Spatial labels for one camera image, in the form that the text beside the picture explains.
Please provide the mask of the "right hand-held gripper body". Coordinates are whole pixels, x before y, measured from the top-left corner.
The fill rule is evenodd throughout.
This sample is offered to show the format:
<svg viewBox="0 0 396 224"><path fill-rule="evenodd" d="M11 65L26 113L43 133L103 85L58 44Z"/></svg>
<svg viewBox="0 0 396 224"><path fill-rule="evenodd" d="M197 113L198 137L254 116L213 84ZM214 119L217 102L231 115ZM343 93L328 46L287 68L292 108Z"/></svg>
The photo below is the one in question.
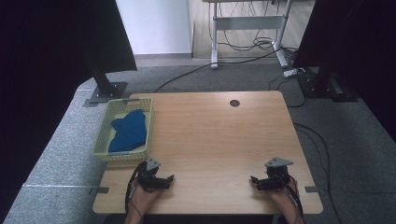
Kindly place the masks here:
<svg viewBox="0 0 396 224"><path fill-rule="evenodd" d="M274 157L264 164L268 178L266 179L266 189L283 189L290 182L288 166L293 165L292 161Z"/></svg>

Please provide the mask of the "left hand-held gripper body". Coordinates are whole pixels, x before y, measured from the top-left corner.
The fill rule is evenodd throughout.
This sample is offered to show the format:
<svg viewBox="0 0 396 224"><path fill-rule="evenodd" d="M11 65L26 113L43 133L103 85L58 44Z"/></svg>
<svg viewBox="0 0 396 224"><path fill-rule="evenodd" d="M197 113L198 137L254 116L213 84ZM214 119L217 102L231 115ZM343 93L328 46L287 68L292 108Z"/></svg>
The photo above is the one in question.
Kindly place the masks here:
<svg viewBox="0 0 396 224"><path fill-rule="evenodd" d="M159 189L161 180L156 177L161 164L153 158L142 161L137 168L137 182L144 191Z"/></svg>

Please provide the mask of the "blue t-shirt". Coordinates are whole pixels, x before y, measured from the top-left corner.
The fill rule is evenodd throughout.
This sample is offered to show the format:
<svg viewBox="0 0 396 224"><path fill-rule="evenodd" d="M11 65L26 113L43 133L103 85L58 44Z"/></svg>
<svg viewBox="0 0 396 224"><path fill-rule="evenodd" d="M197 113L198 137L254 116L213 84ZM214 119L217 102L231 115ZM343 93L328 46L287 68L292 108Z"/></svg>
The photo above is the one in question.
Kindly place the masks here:
<svg viewBox="0 0 396 224"><path fill-rule="evenodd" d="M146 116L142 109L131 111L123 119L114 119L111 126L116 133L110 141L109 152L131 151L146 144Z"/></svg>

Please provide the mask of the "green plastic basket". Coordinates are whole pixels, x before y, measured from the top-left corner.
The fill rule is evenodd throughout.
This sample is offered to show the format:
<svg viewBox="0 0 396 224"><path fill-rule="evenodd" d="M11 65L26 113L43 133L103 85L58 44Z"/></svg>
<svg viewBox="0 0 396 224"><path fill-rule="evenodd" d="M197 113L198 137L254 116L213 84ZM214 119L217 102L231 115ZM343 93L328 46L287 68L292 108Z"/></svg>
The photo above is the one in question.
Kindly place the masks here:
<svg viewBox="0 0 396 224"><path fill-rule="evenodd" d="M146 143L143 146L122 152L110 152L109 146L116 135L112 126L114 119L124 119L133 111L141 110L145 115L145 127L147 130ZM94 156L103 161L140 161L149 157L151 148L151 126L153 123L153 102L149 97L127 98L110 100L106 105L106 113L96 136L96 142L92 148Z"/></svg>

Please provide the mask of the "person's left hand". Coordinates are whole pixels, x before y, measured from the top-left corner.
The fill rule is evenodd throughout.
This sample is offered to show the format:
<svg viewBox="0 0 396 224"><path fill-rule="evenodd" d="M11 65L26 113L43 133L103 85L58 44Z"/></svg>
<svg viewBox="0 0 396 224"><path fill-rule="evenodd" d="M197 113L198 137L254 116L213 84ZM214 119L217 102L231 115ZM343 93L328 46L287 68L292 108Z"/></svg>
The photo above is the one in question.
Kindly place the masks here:
<svg viewBox="0 0 396 224"><path fill-rule="evenodd" d="M140 186L136 186L130 200L130 210L136 212L139 216L143 216L161 195L160 190L147 192Z"/></svg>

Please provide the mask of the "person's right hand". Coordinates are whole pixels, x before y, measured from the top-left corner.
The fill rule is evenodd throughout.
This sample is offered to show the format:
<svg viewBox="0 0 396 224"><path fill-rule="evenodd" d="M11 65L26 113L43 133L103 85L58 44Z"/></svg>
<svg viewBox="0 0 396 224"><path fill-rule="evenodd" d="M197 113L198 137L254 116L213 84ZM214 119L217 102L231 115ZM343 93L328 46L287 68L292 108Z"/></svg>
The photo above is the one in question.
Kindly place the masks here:
<svg viewBox="0 0 396 224"><path fill-rule="evenodd" d="M284 216L295 217L300 214L299 208L292 201L287 188L267 190L266 194Z"/></svg>

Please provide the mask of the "black metal stand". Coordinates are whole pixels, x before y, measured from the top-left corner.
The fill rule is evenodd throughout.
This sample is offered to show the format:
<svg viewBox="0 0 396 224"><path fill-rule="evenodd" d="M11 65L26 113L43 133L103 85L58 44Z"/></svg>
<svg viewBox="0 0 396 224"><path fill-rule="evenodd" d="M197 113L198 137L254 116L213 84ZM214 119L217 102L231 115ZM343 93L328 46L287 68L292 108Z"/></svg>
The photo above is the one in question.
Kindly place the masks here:
<svg viewBox="0 0 396 224"><path fill-rule="evenodd" d="M105 72L102 72L96 65L91 53L84 52L84 60L90 74L92 75L96 88L92 96L84 103L84 107L94 107L110 100L120 99L126 88L126 82L110 82Z"/></svg>
<svg viewBox="0 0 396 224"><path fill-rule="evenodd" d="M357 102L359 95L348 81L327 67L305 67L298 76L305 98L332 99L336 103Z"/></svg>

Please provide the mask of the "white power strip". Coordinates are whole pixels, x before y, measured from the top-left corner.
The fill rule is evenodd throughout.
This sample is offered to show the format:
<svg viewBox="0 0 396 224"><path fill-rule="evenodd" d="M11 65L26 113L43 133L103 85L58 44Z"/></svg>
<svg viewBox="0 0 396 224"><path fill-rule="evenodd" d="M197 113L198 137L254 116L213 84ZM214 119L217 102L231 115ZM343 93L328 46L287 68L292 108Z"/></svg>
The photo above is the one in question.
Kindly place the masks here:
<svg viewBox="0 0 396 224"><path fill-rule="evenodd" d="M303 68L294 68L283 73L283 77L293 77L305 72Z"/></svg>

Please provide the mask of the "black curtain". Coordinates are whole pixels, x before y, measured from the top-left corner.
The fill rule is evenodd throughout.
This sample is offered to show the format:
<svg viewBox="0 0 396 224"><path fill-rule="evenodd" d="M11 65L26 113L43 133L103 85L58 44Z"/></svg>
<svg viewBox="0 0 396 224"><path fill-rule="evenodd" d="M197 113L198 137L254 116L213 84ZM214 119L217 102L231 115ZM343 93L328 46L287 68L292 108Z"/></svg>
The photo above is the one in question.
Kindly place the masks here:
<svg viewBox="0 0 396 224"><path fill-rule="evenodd" d="M396 0L316 0L293 66L344 77L396 141Z"/></svg>
<svg viewBox="0 0 396 224"><path fill-rule="evenodd" d="M116 0L0 0L0 223L78 86L135 68Z"/></svg>

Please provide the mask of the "white desk frame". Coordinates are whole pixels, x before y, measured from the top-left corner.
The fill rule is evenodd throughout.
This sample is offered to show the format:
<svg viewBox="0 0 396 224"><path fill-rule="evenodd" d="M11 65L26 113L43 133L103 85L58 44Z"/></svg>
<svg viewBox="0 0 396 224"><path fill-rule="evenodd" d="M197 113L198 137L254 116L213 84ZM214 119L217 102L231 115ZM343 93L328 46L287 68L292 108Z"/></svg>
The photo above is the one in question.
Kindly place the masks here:
<svg viewBox="0 0 396 224"><path fill-rule="evenodd" d="M218 16L218 9L221 3L247 2L248 0L202 0L213 7L212 15L212 44L211 44L211 68L217 69L218 62L218 31L228 30L275 30L276 39L272 42L273 49L279 64L282 68L287 68L288 62L281 49L281 42L289 19L292 0L286 0L286 5L281 15L270 16L239 16L222 17Z"/></svg>

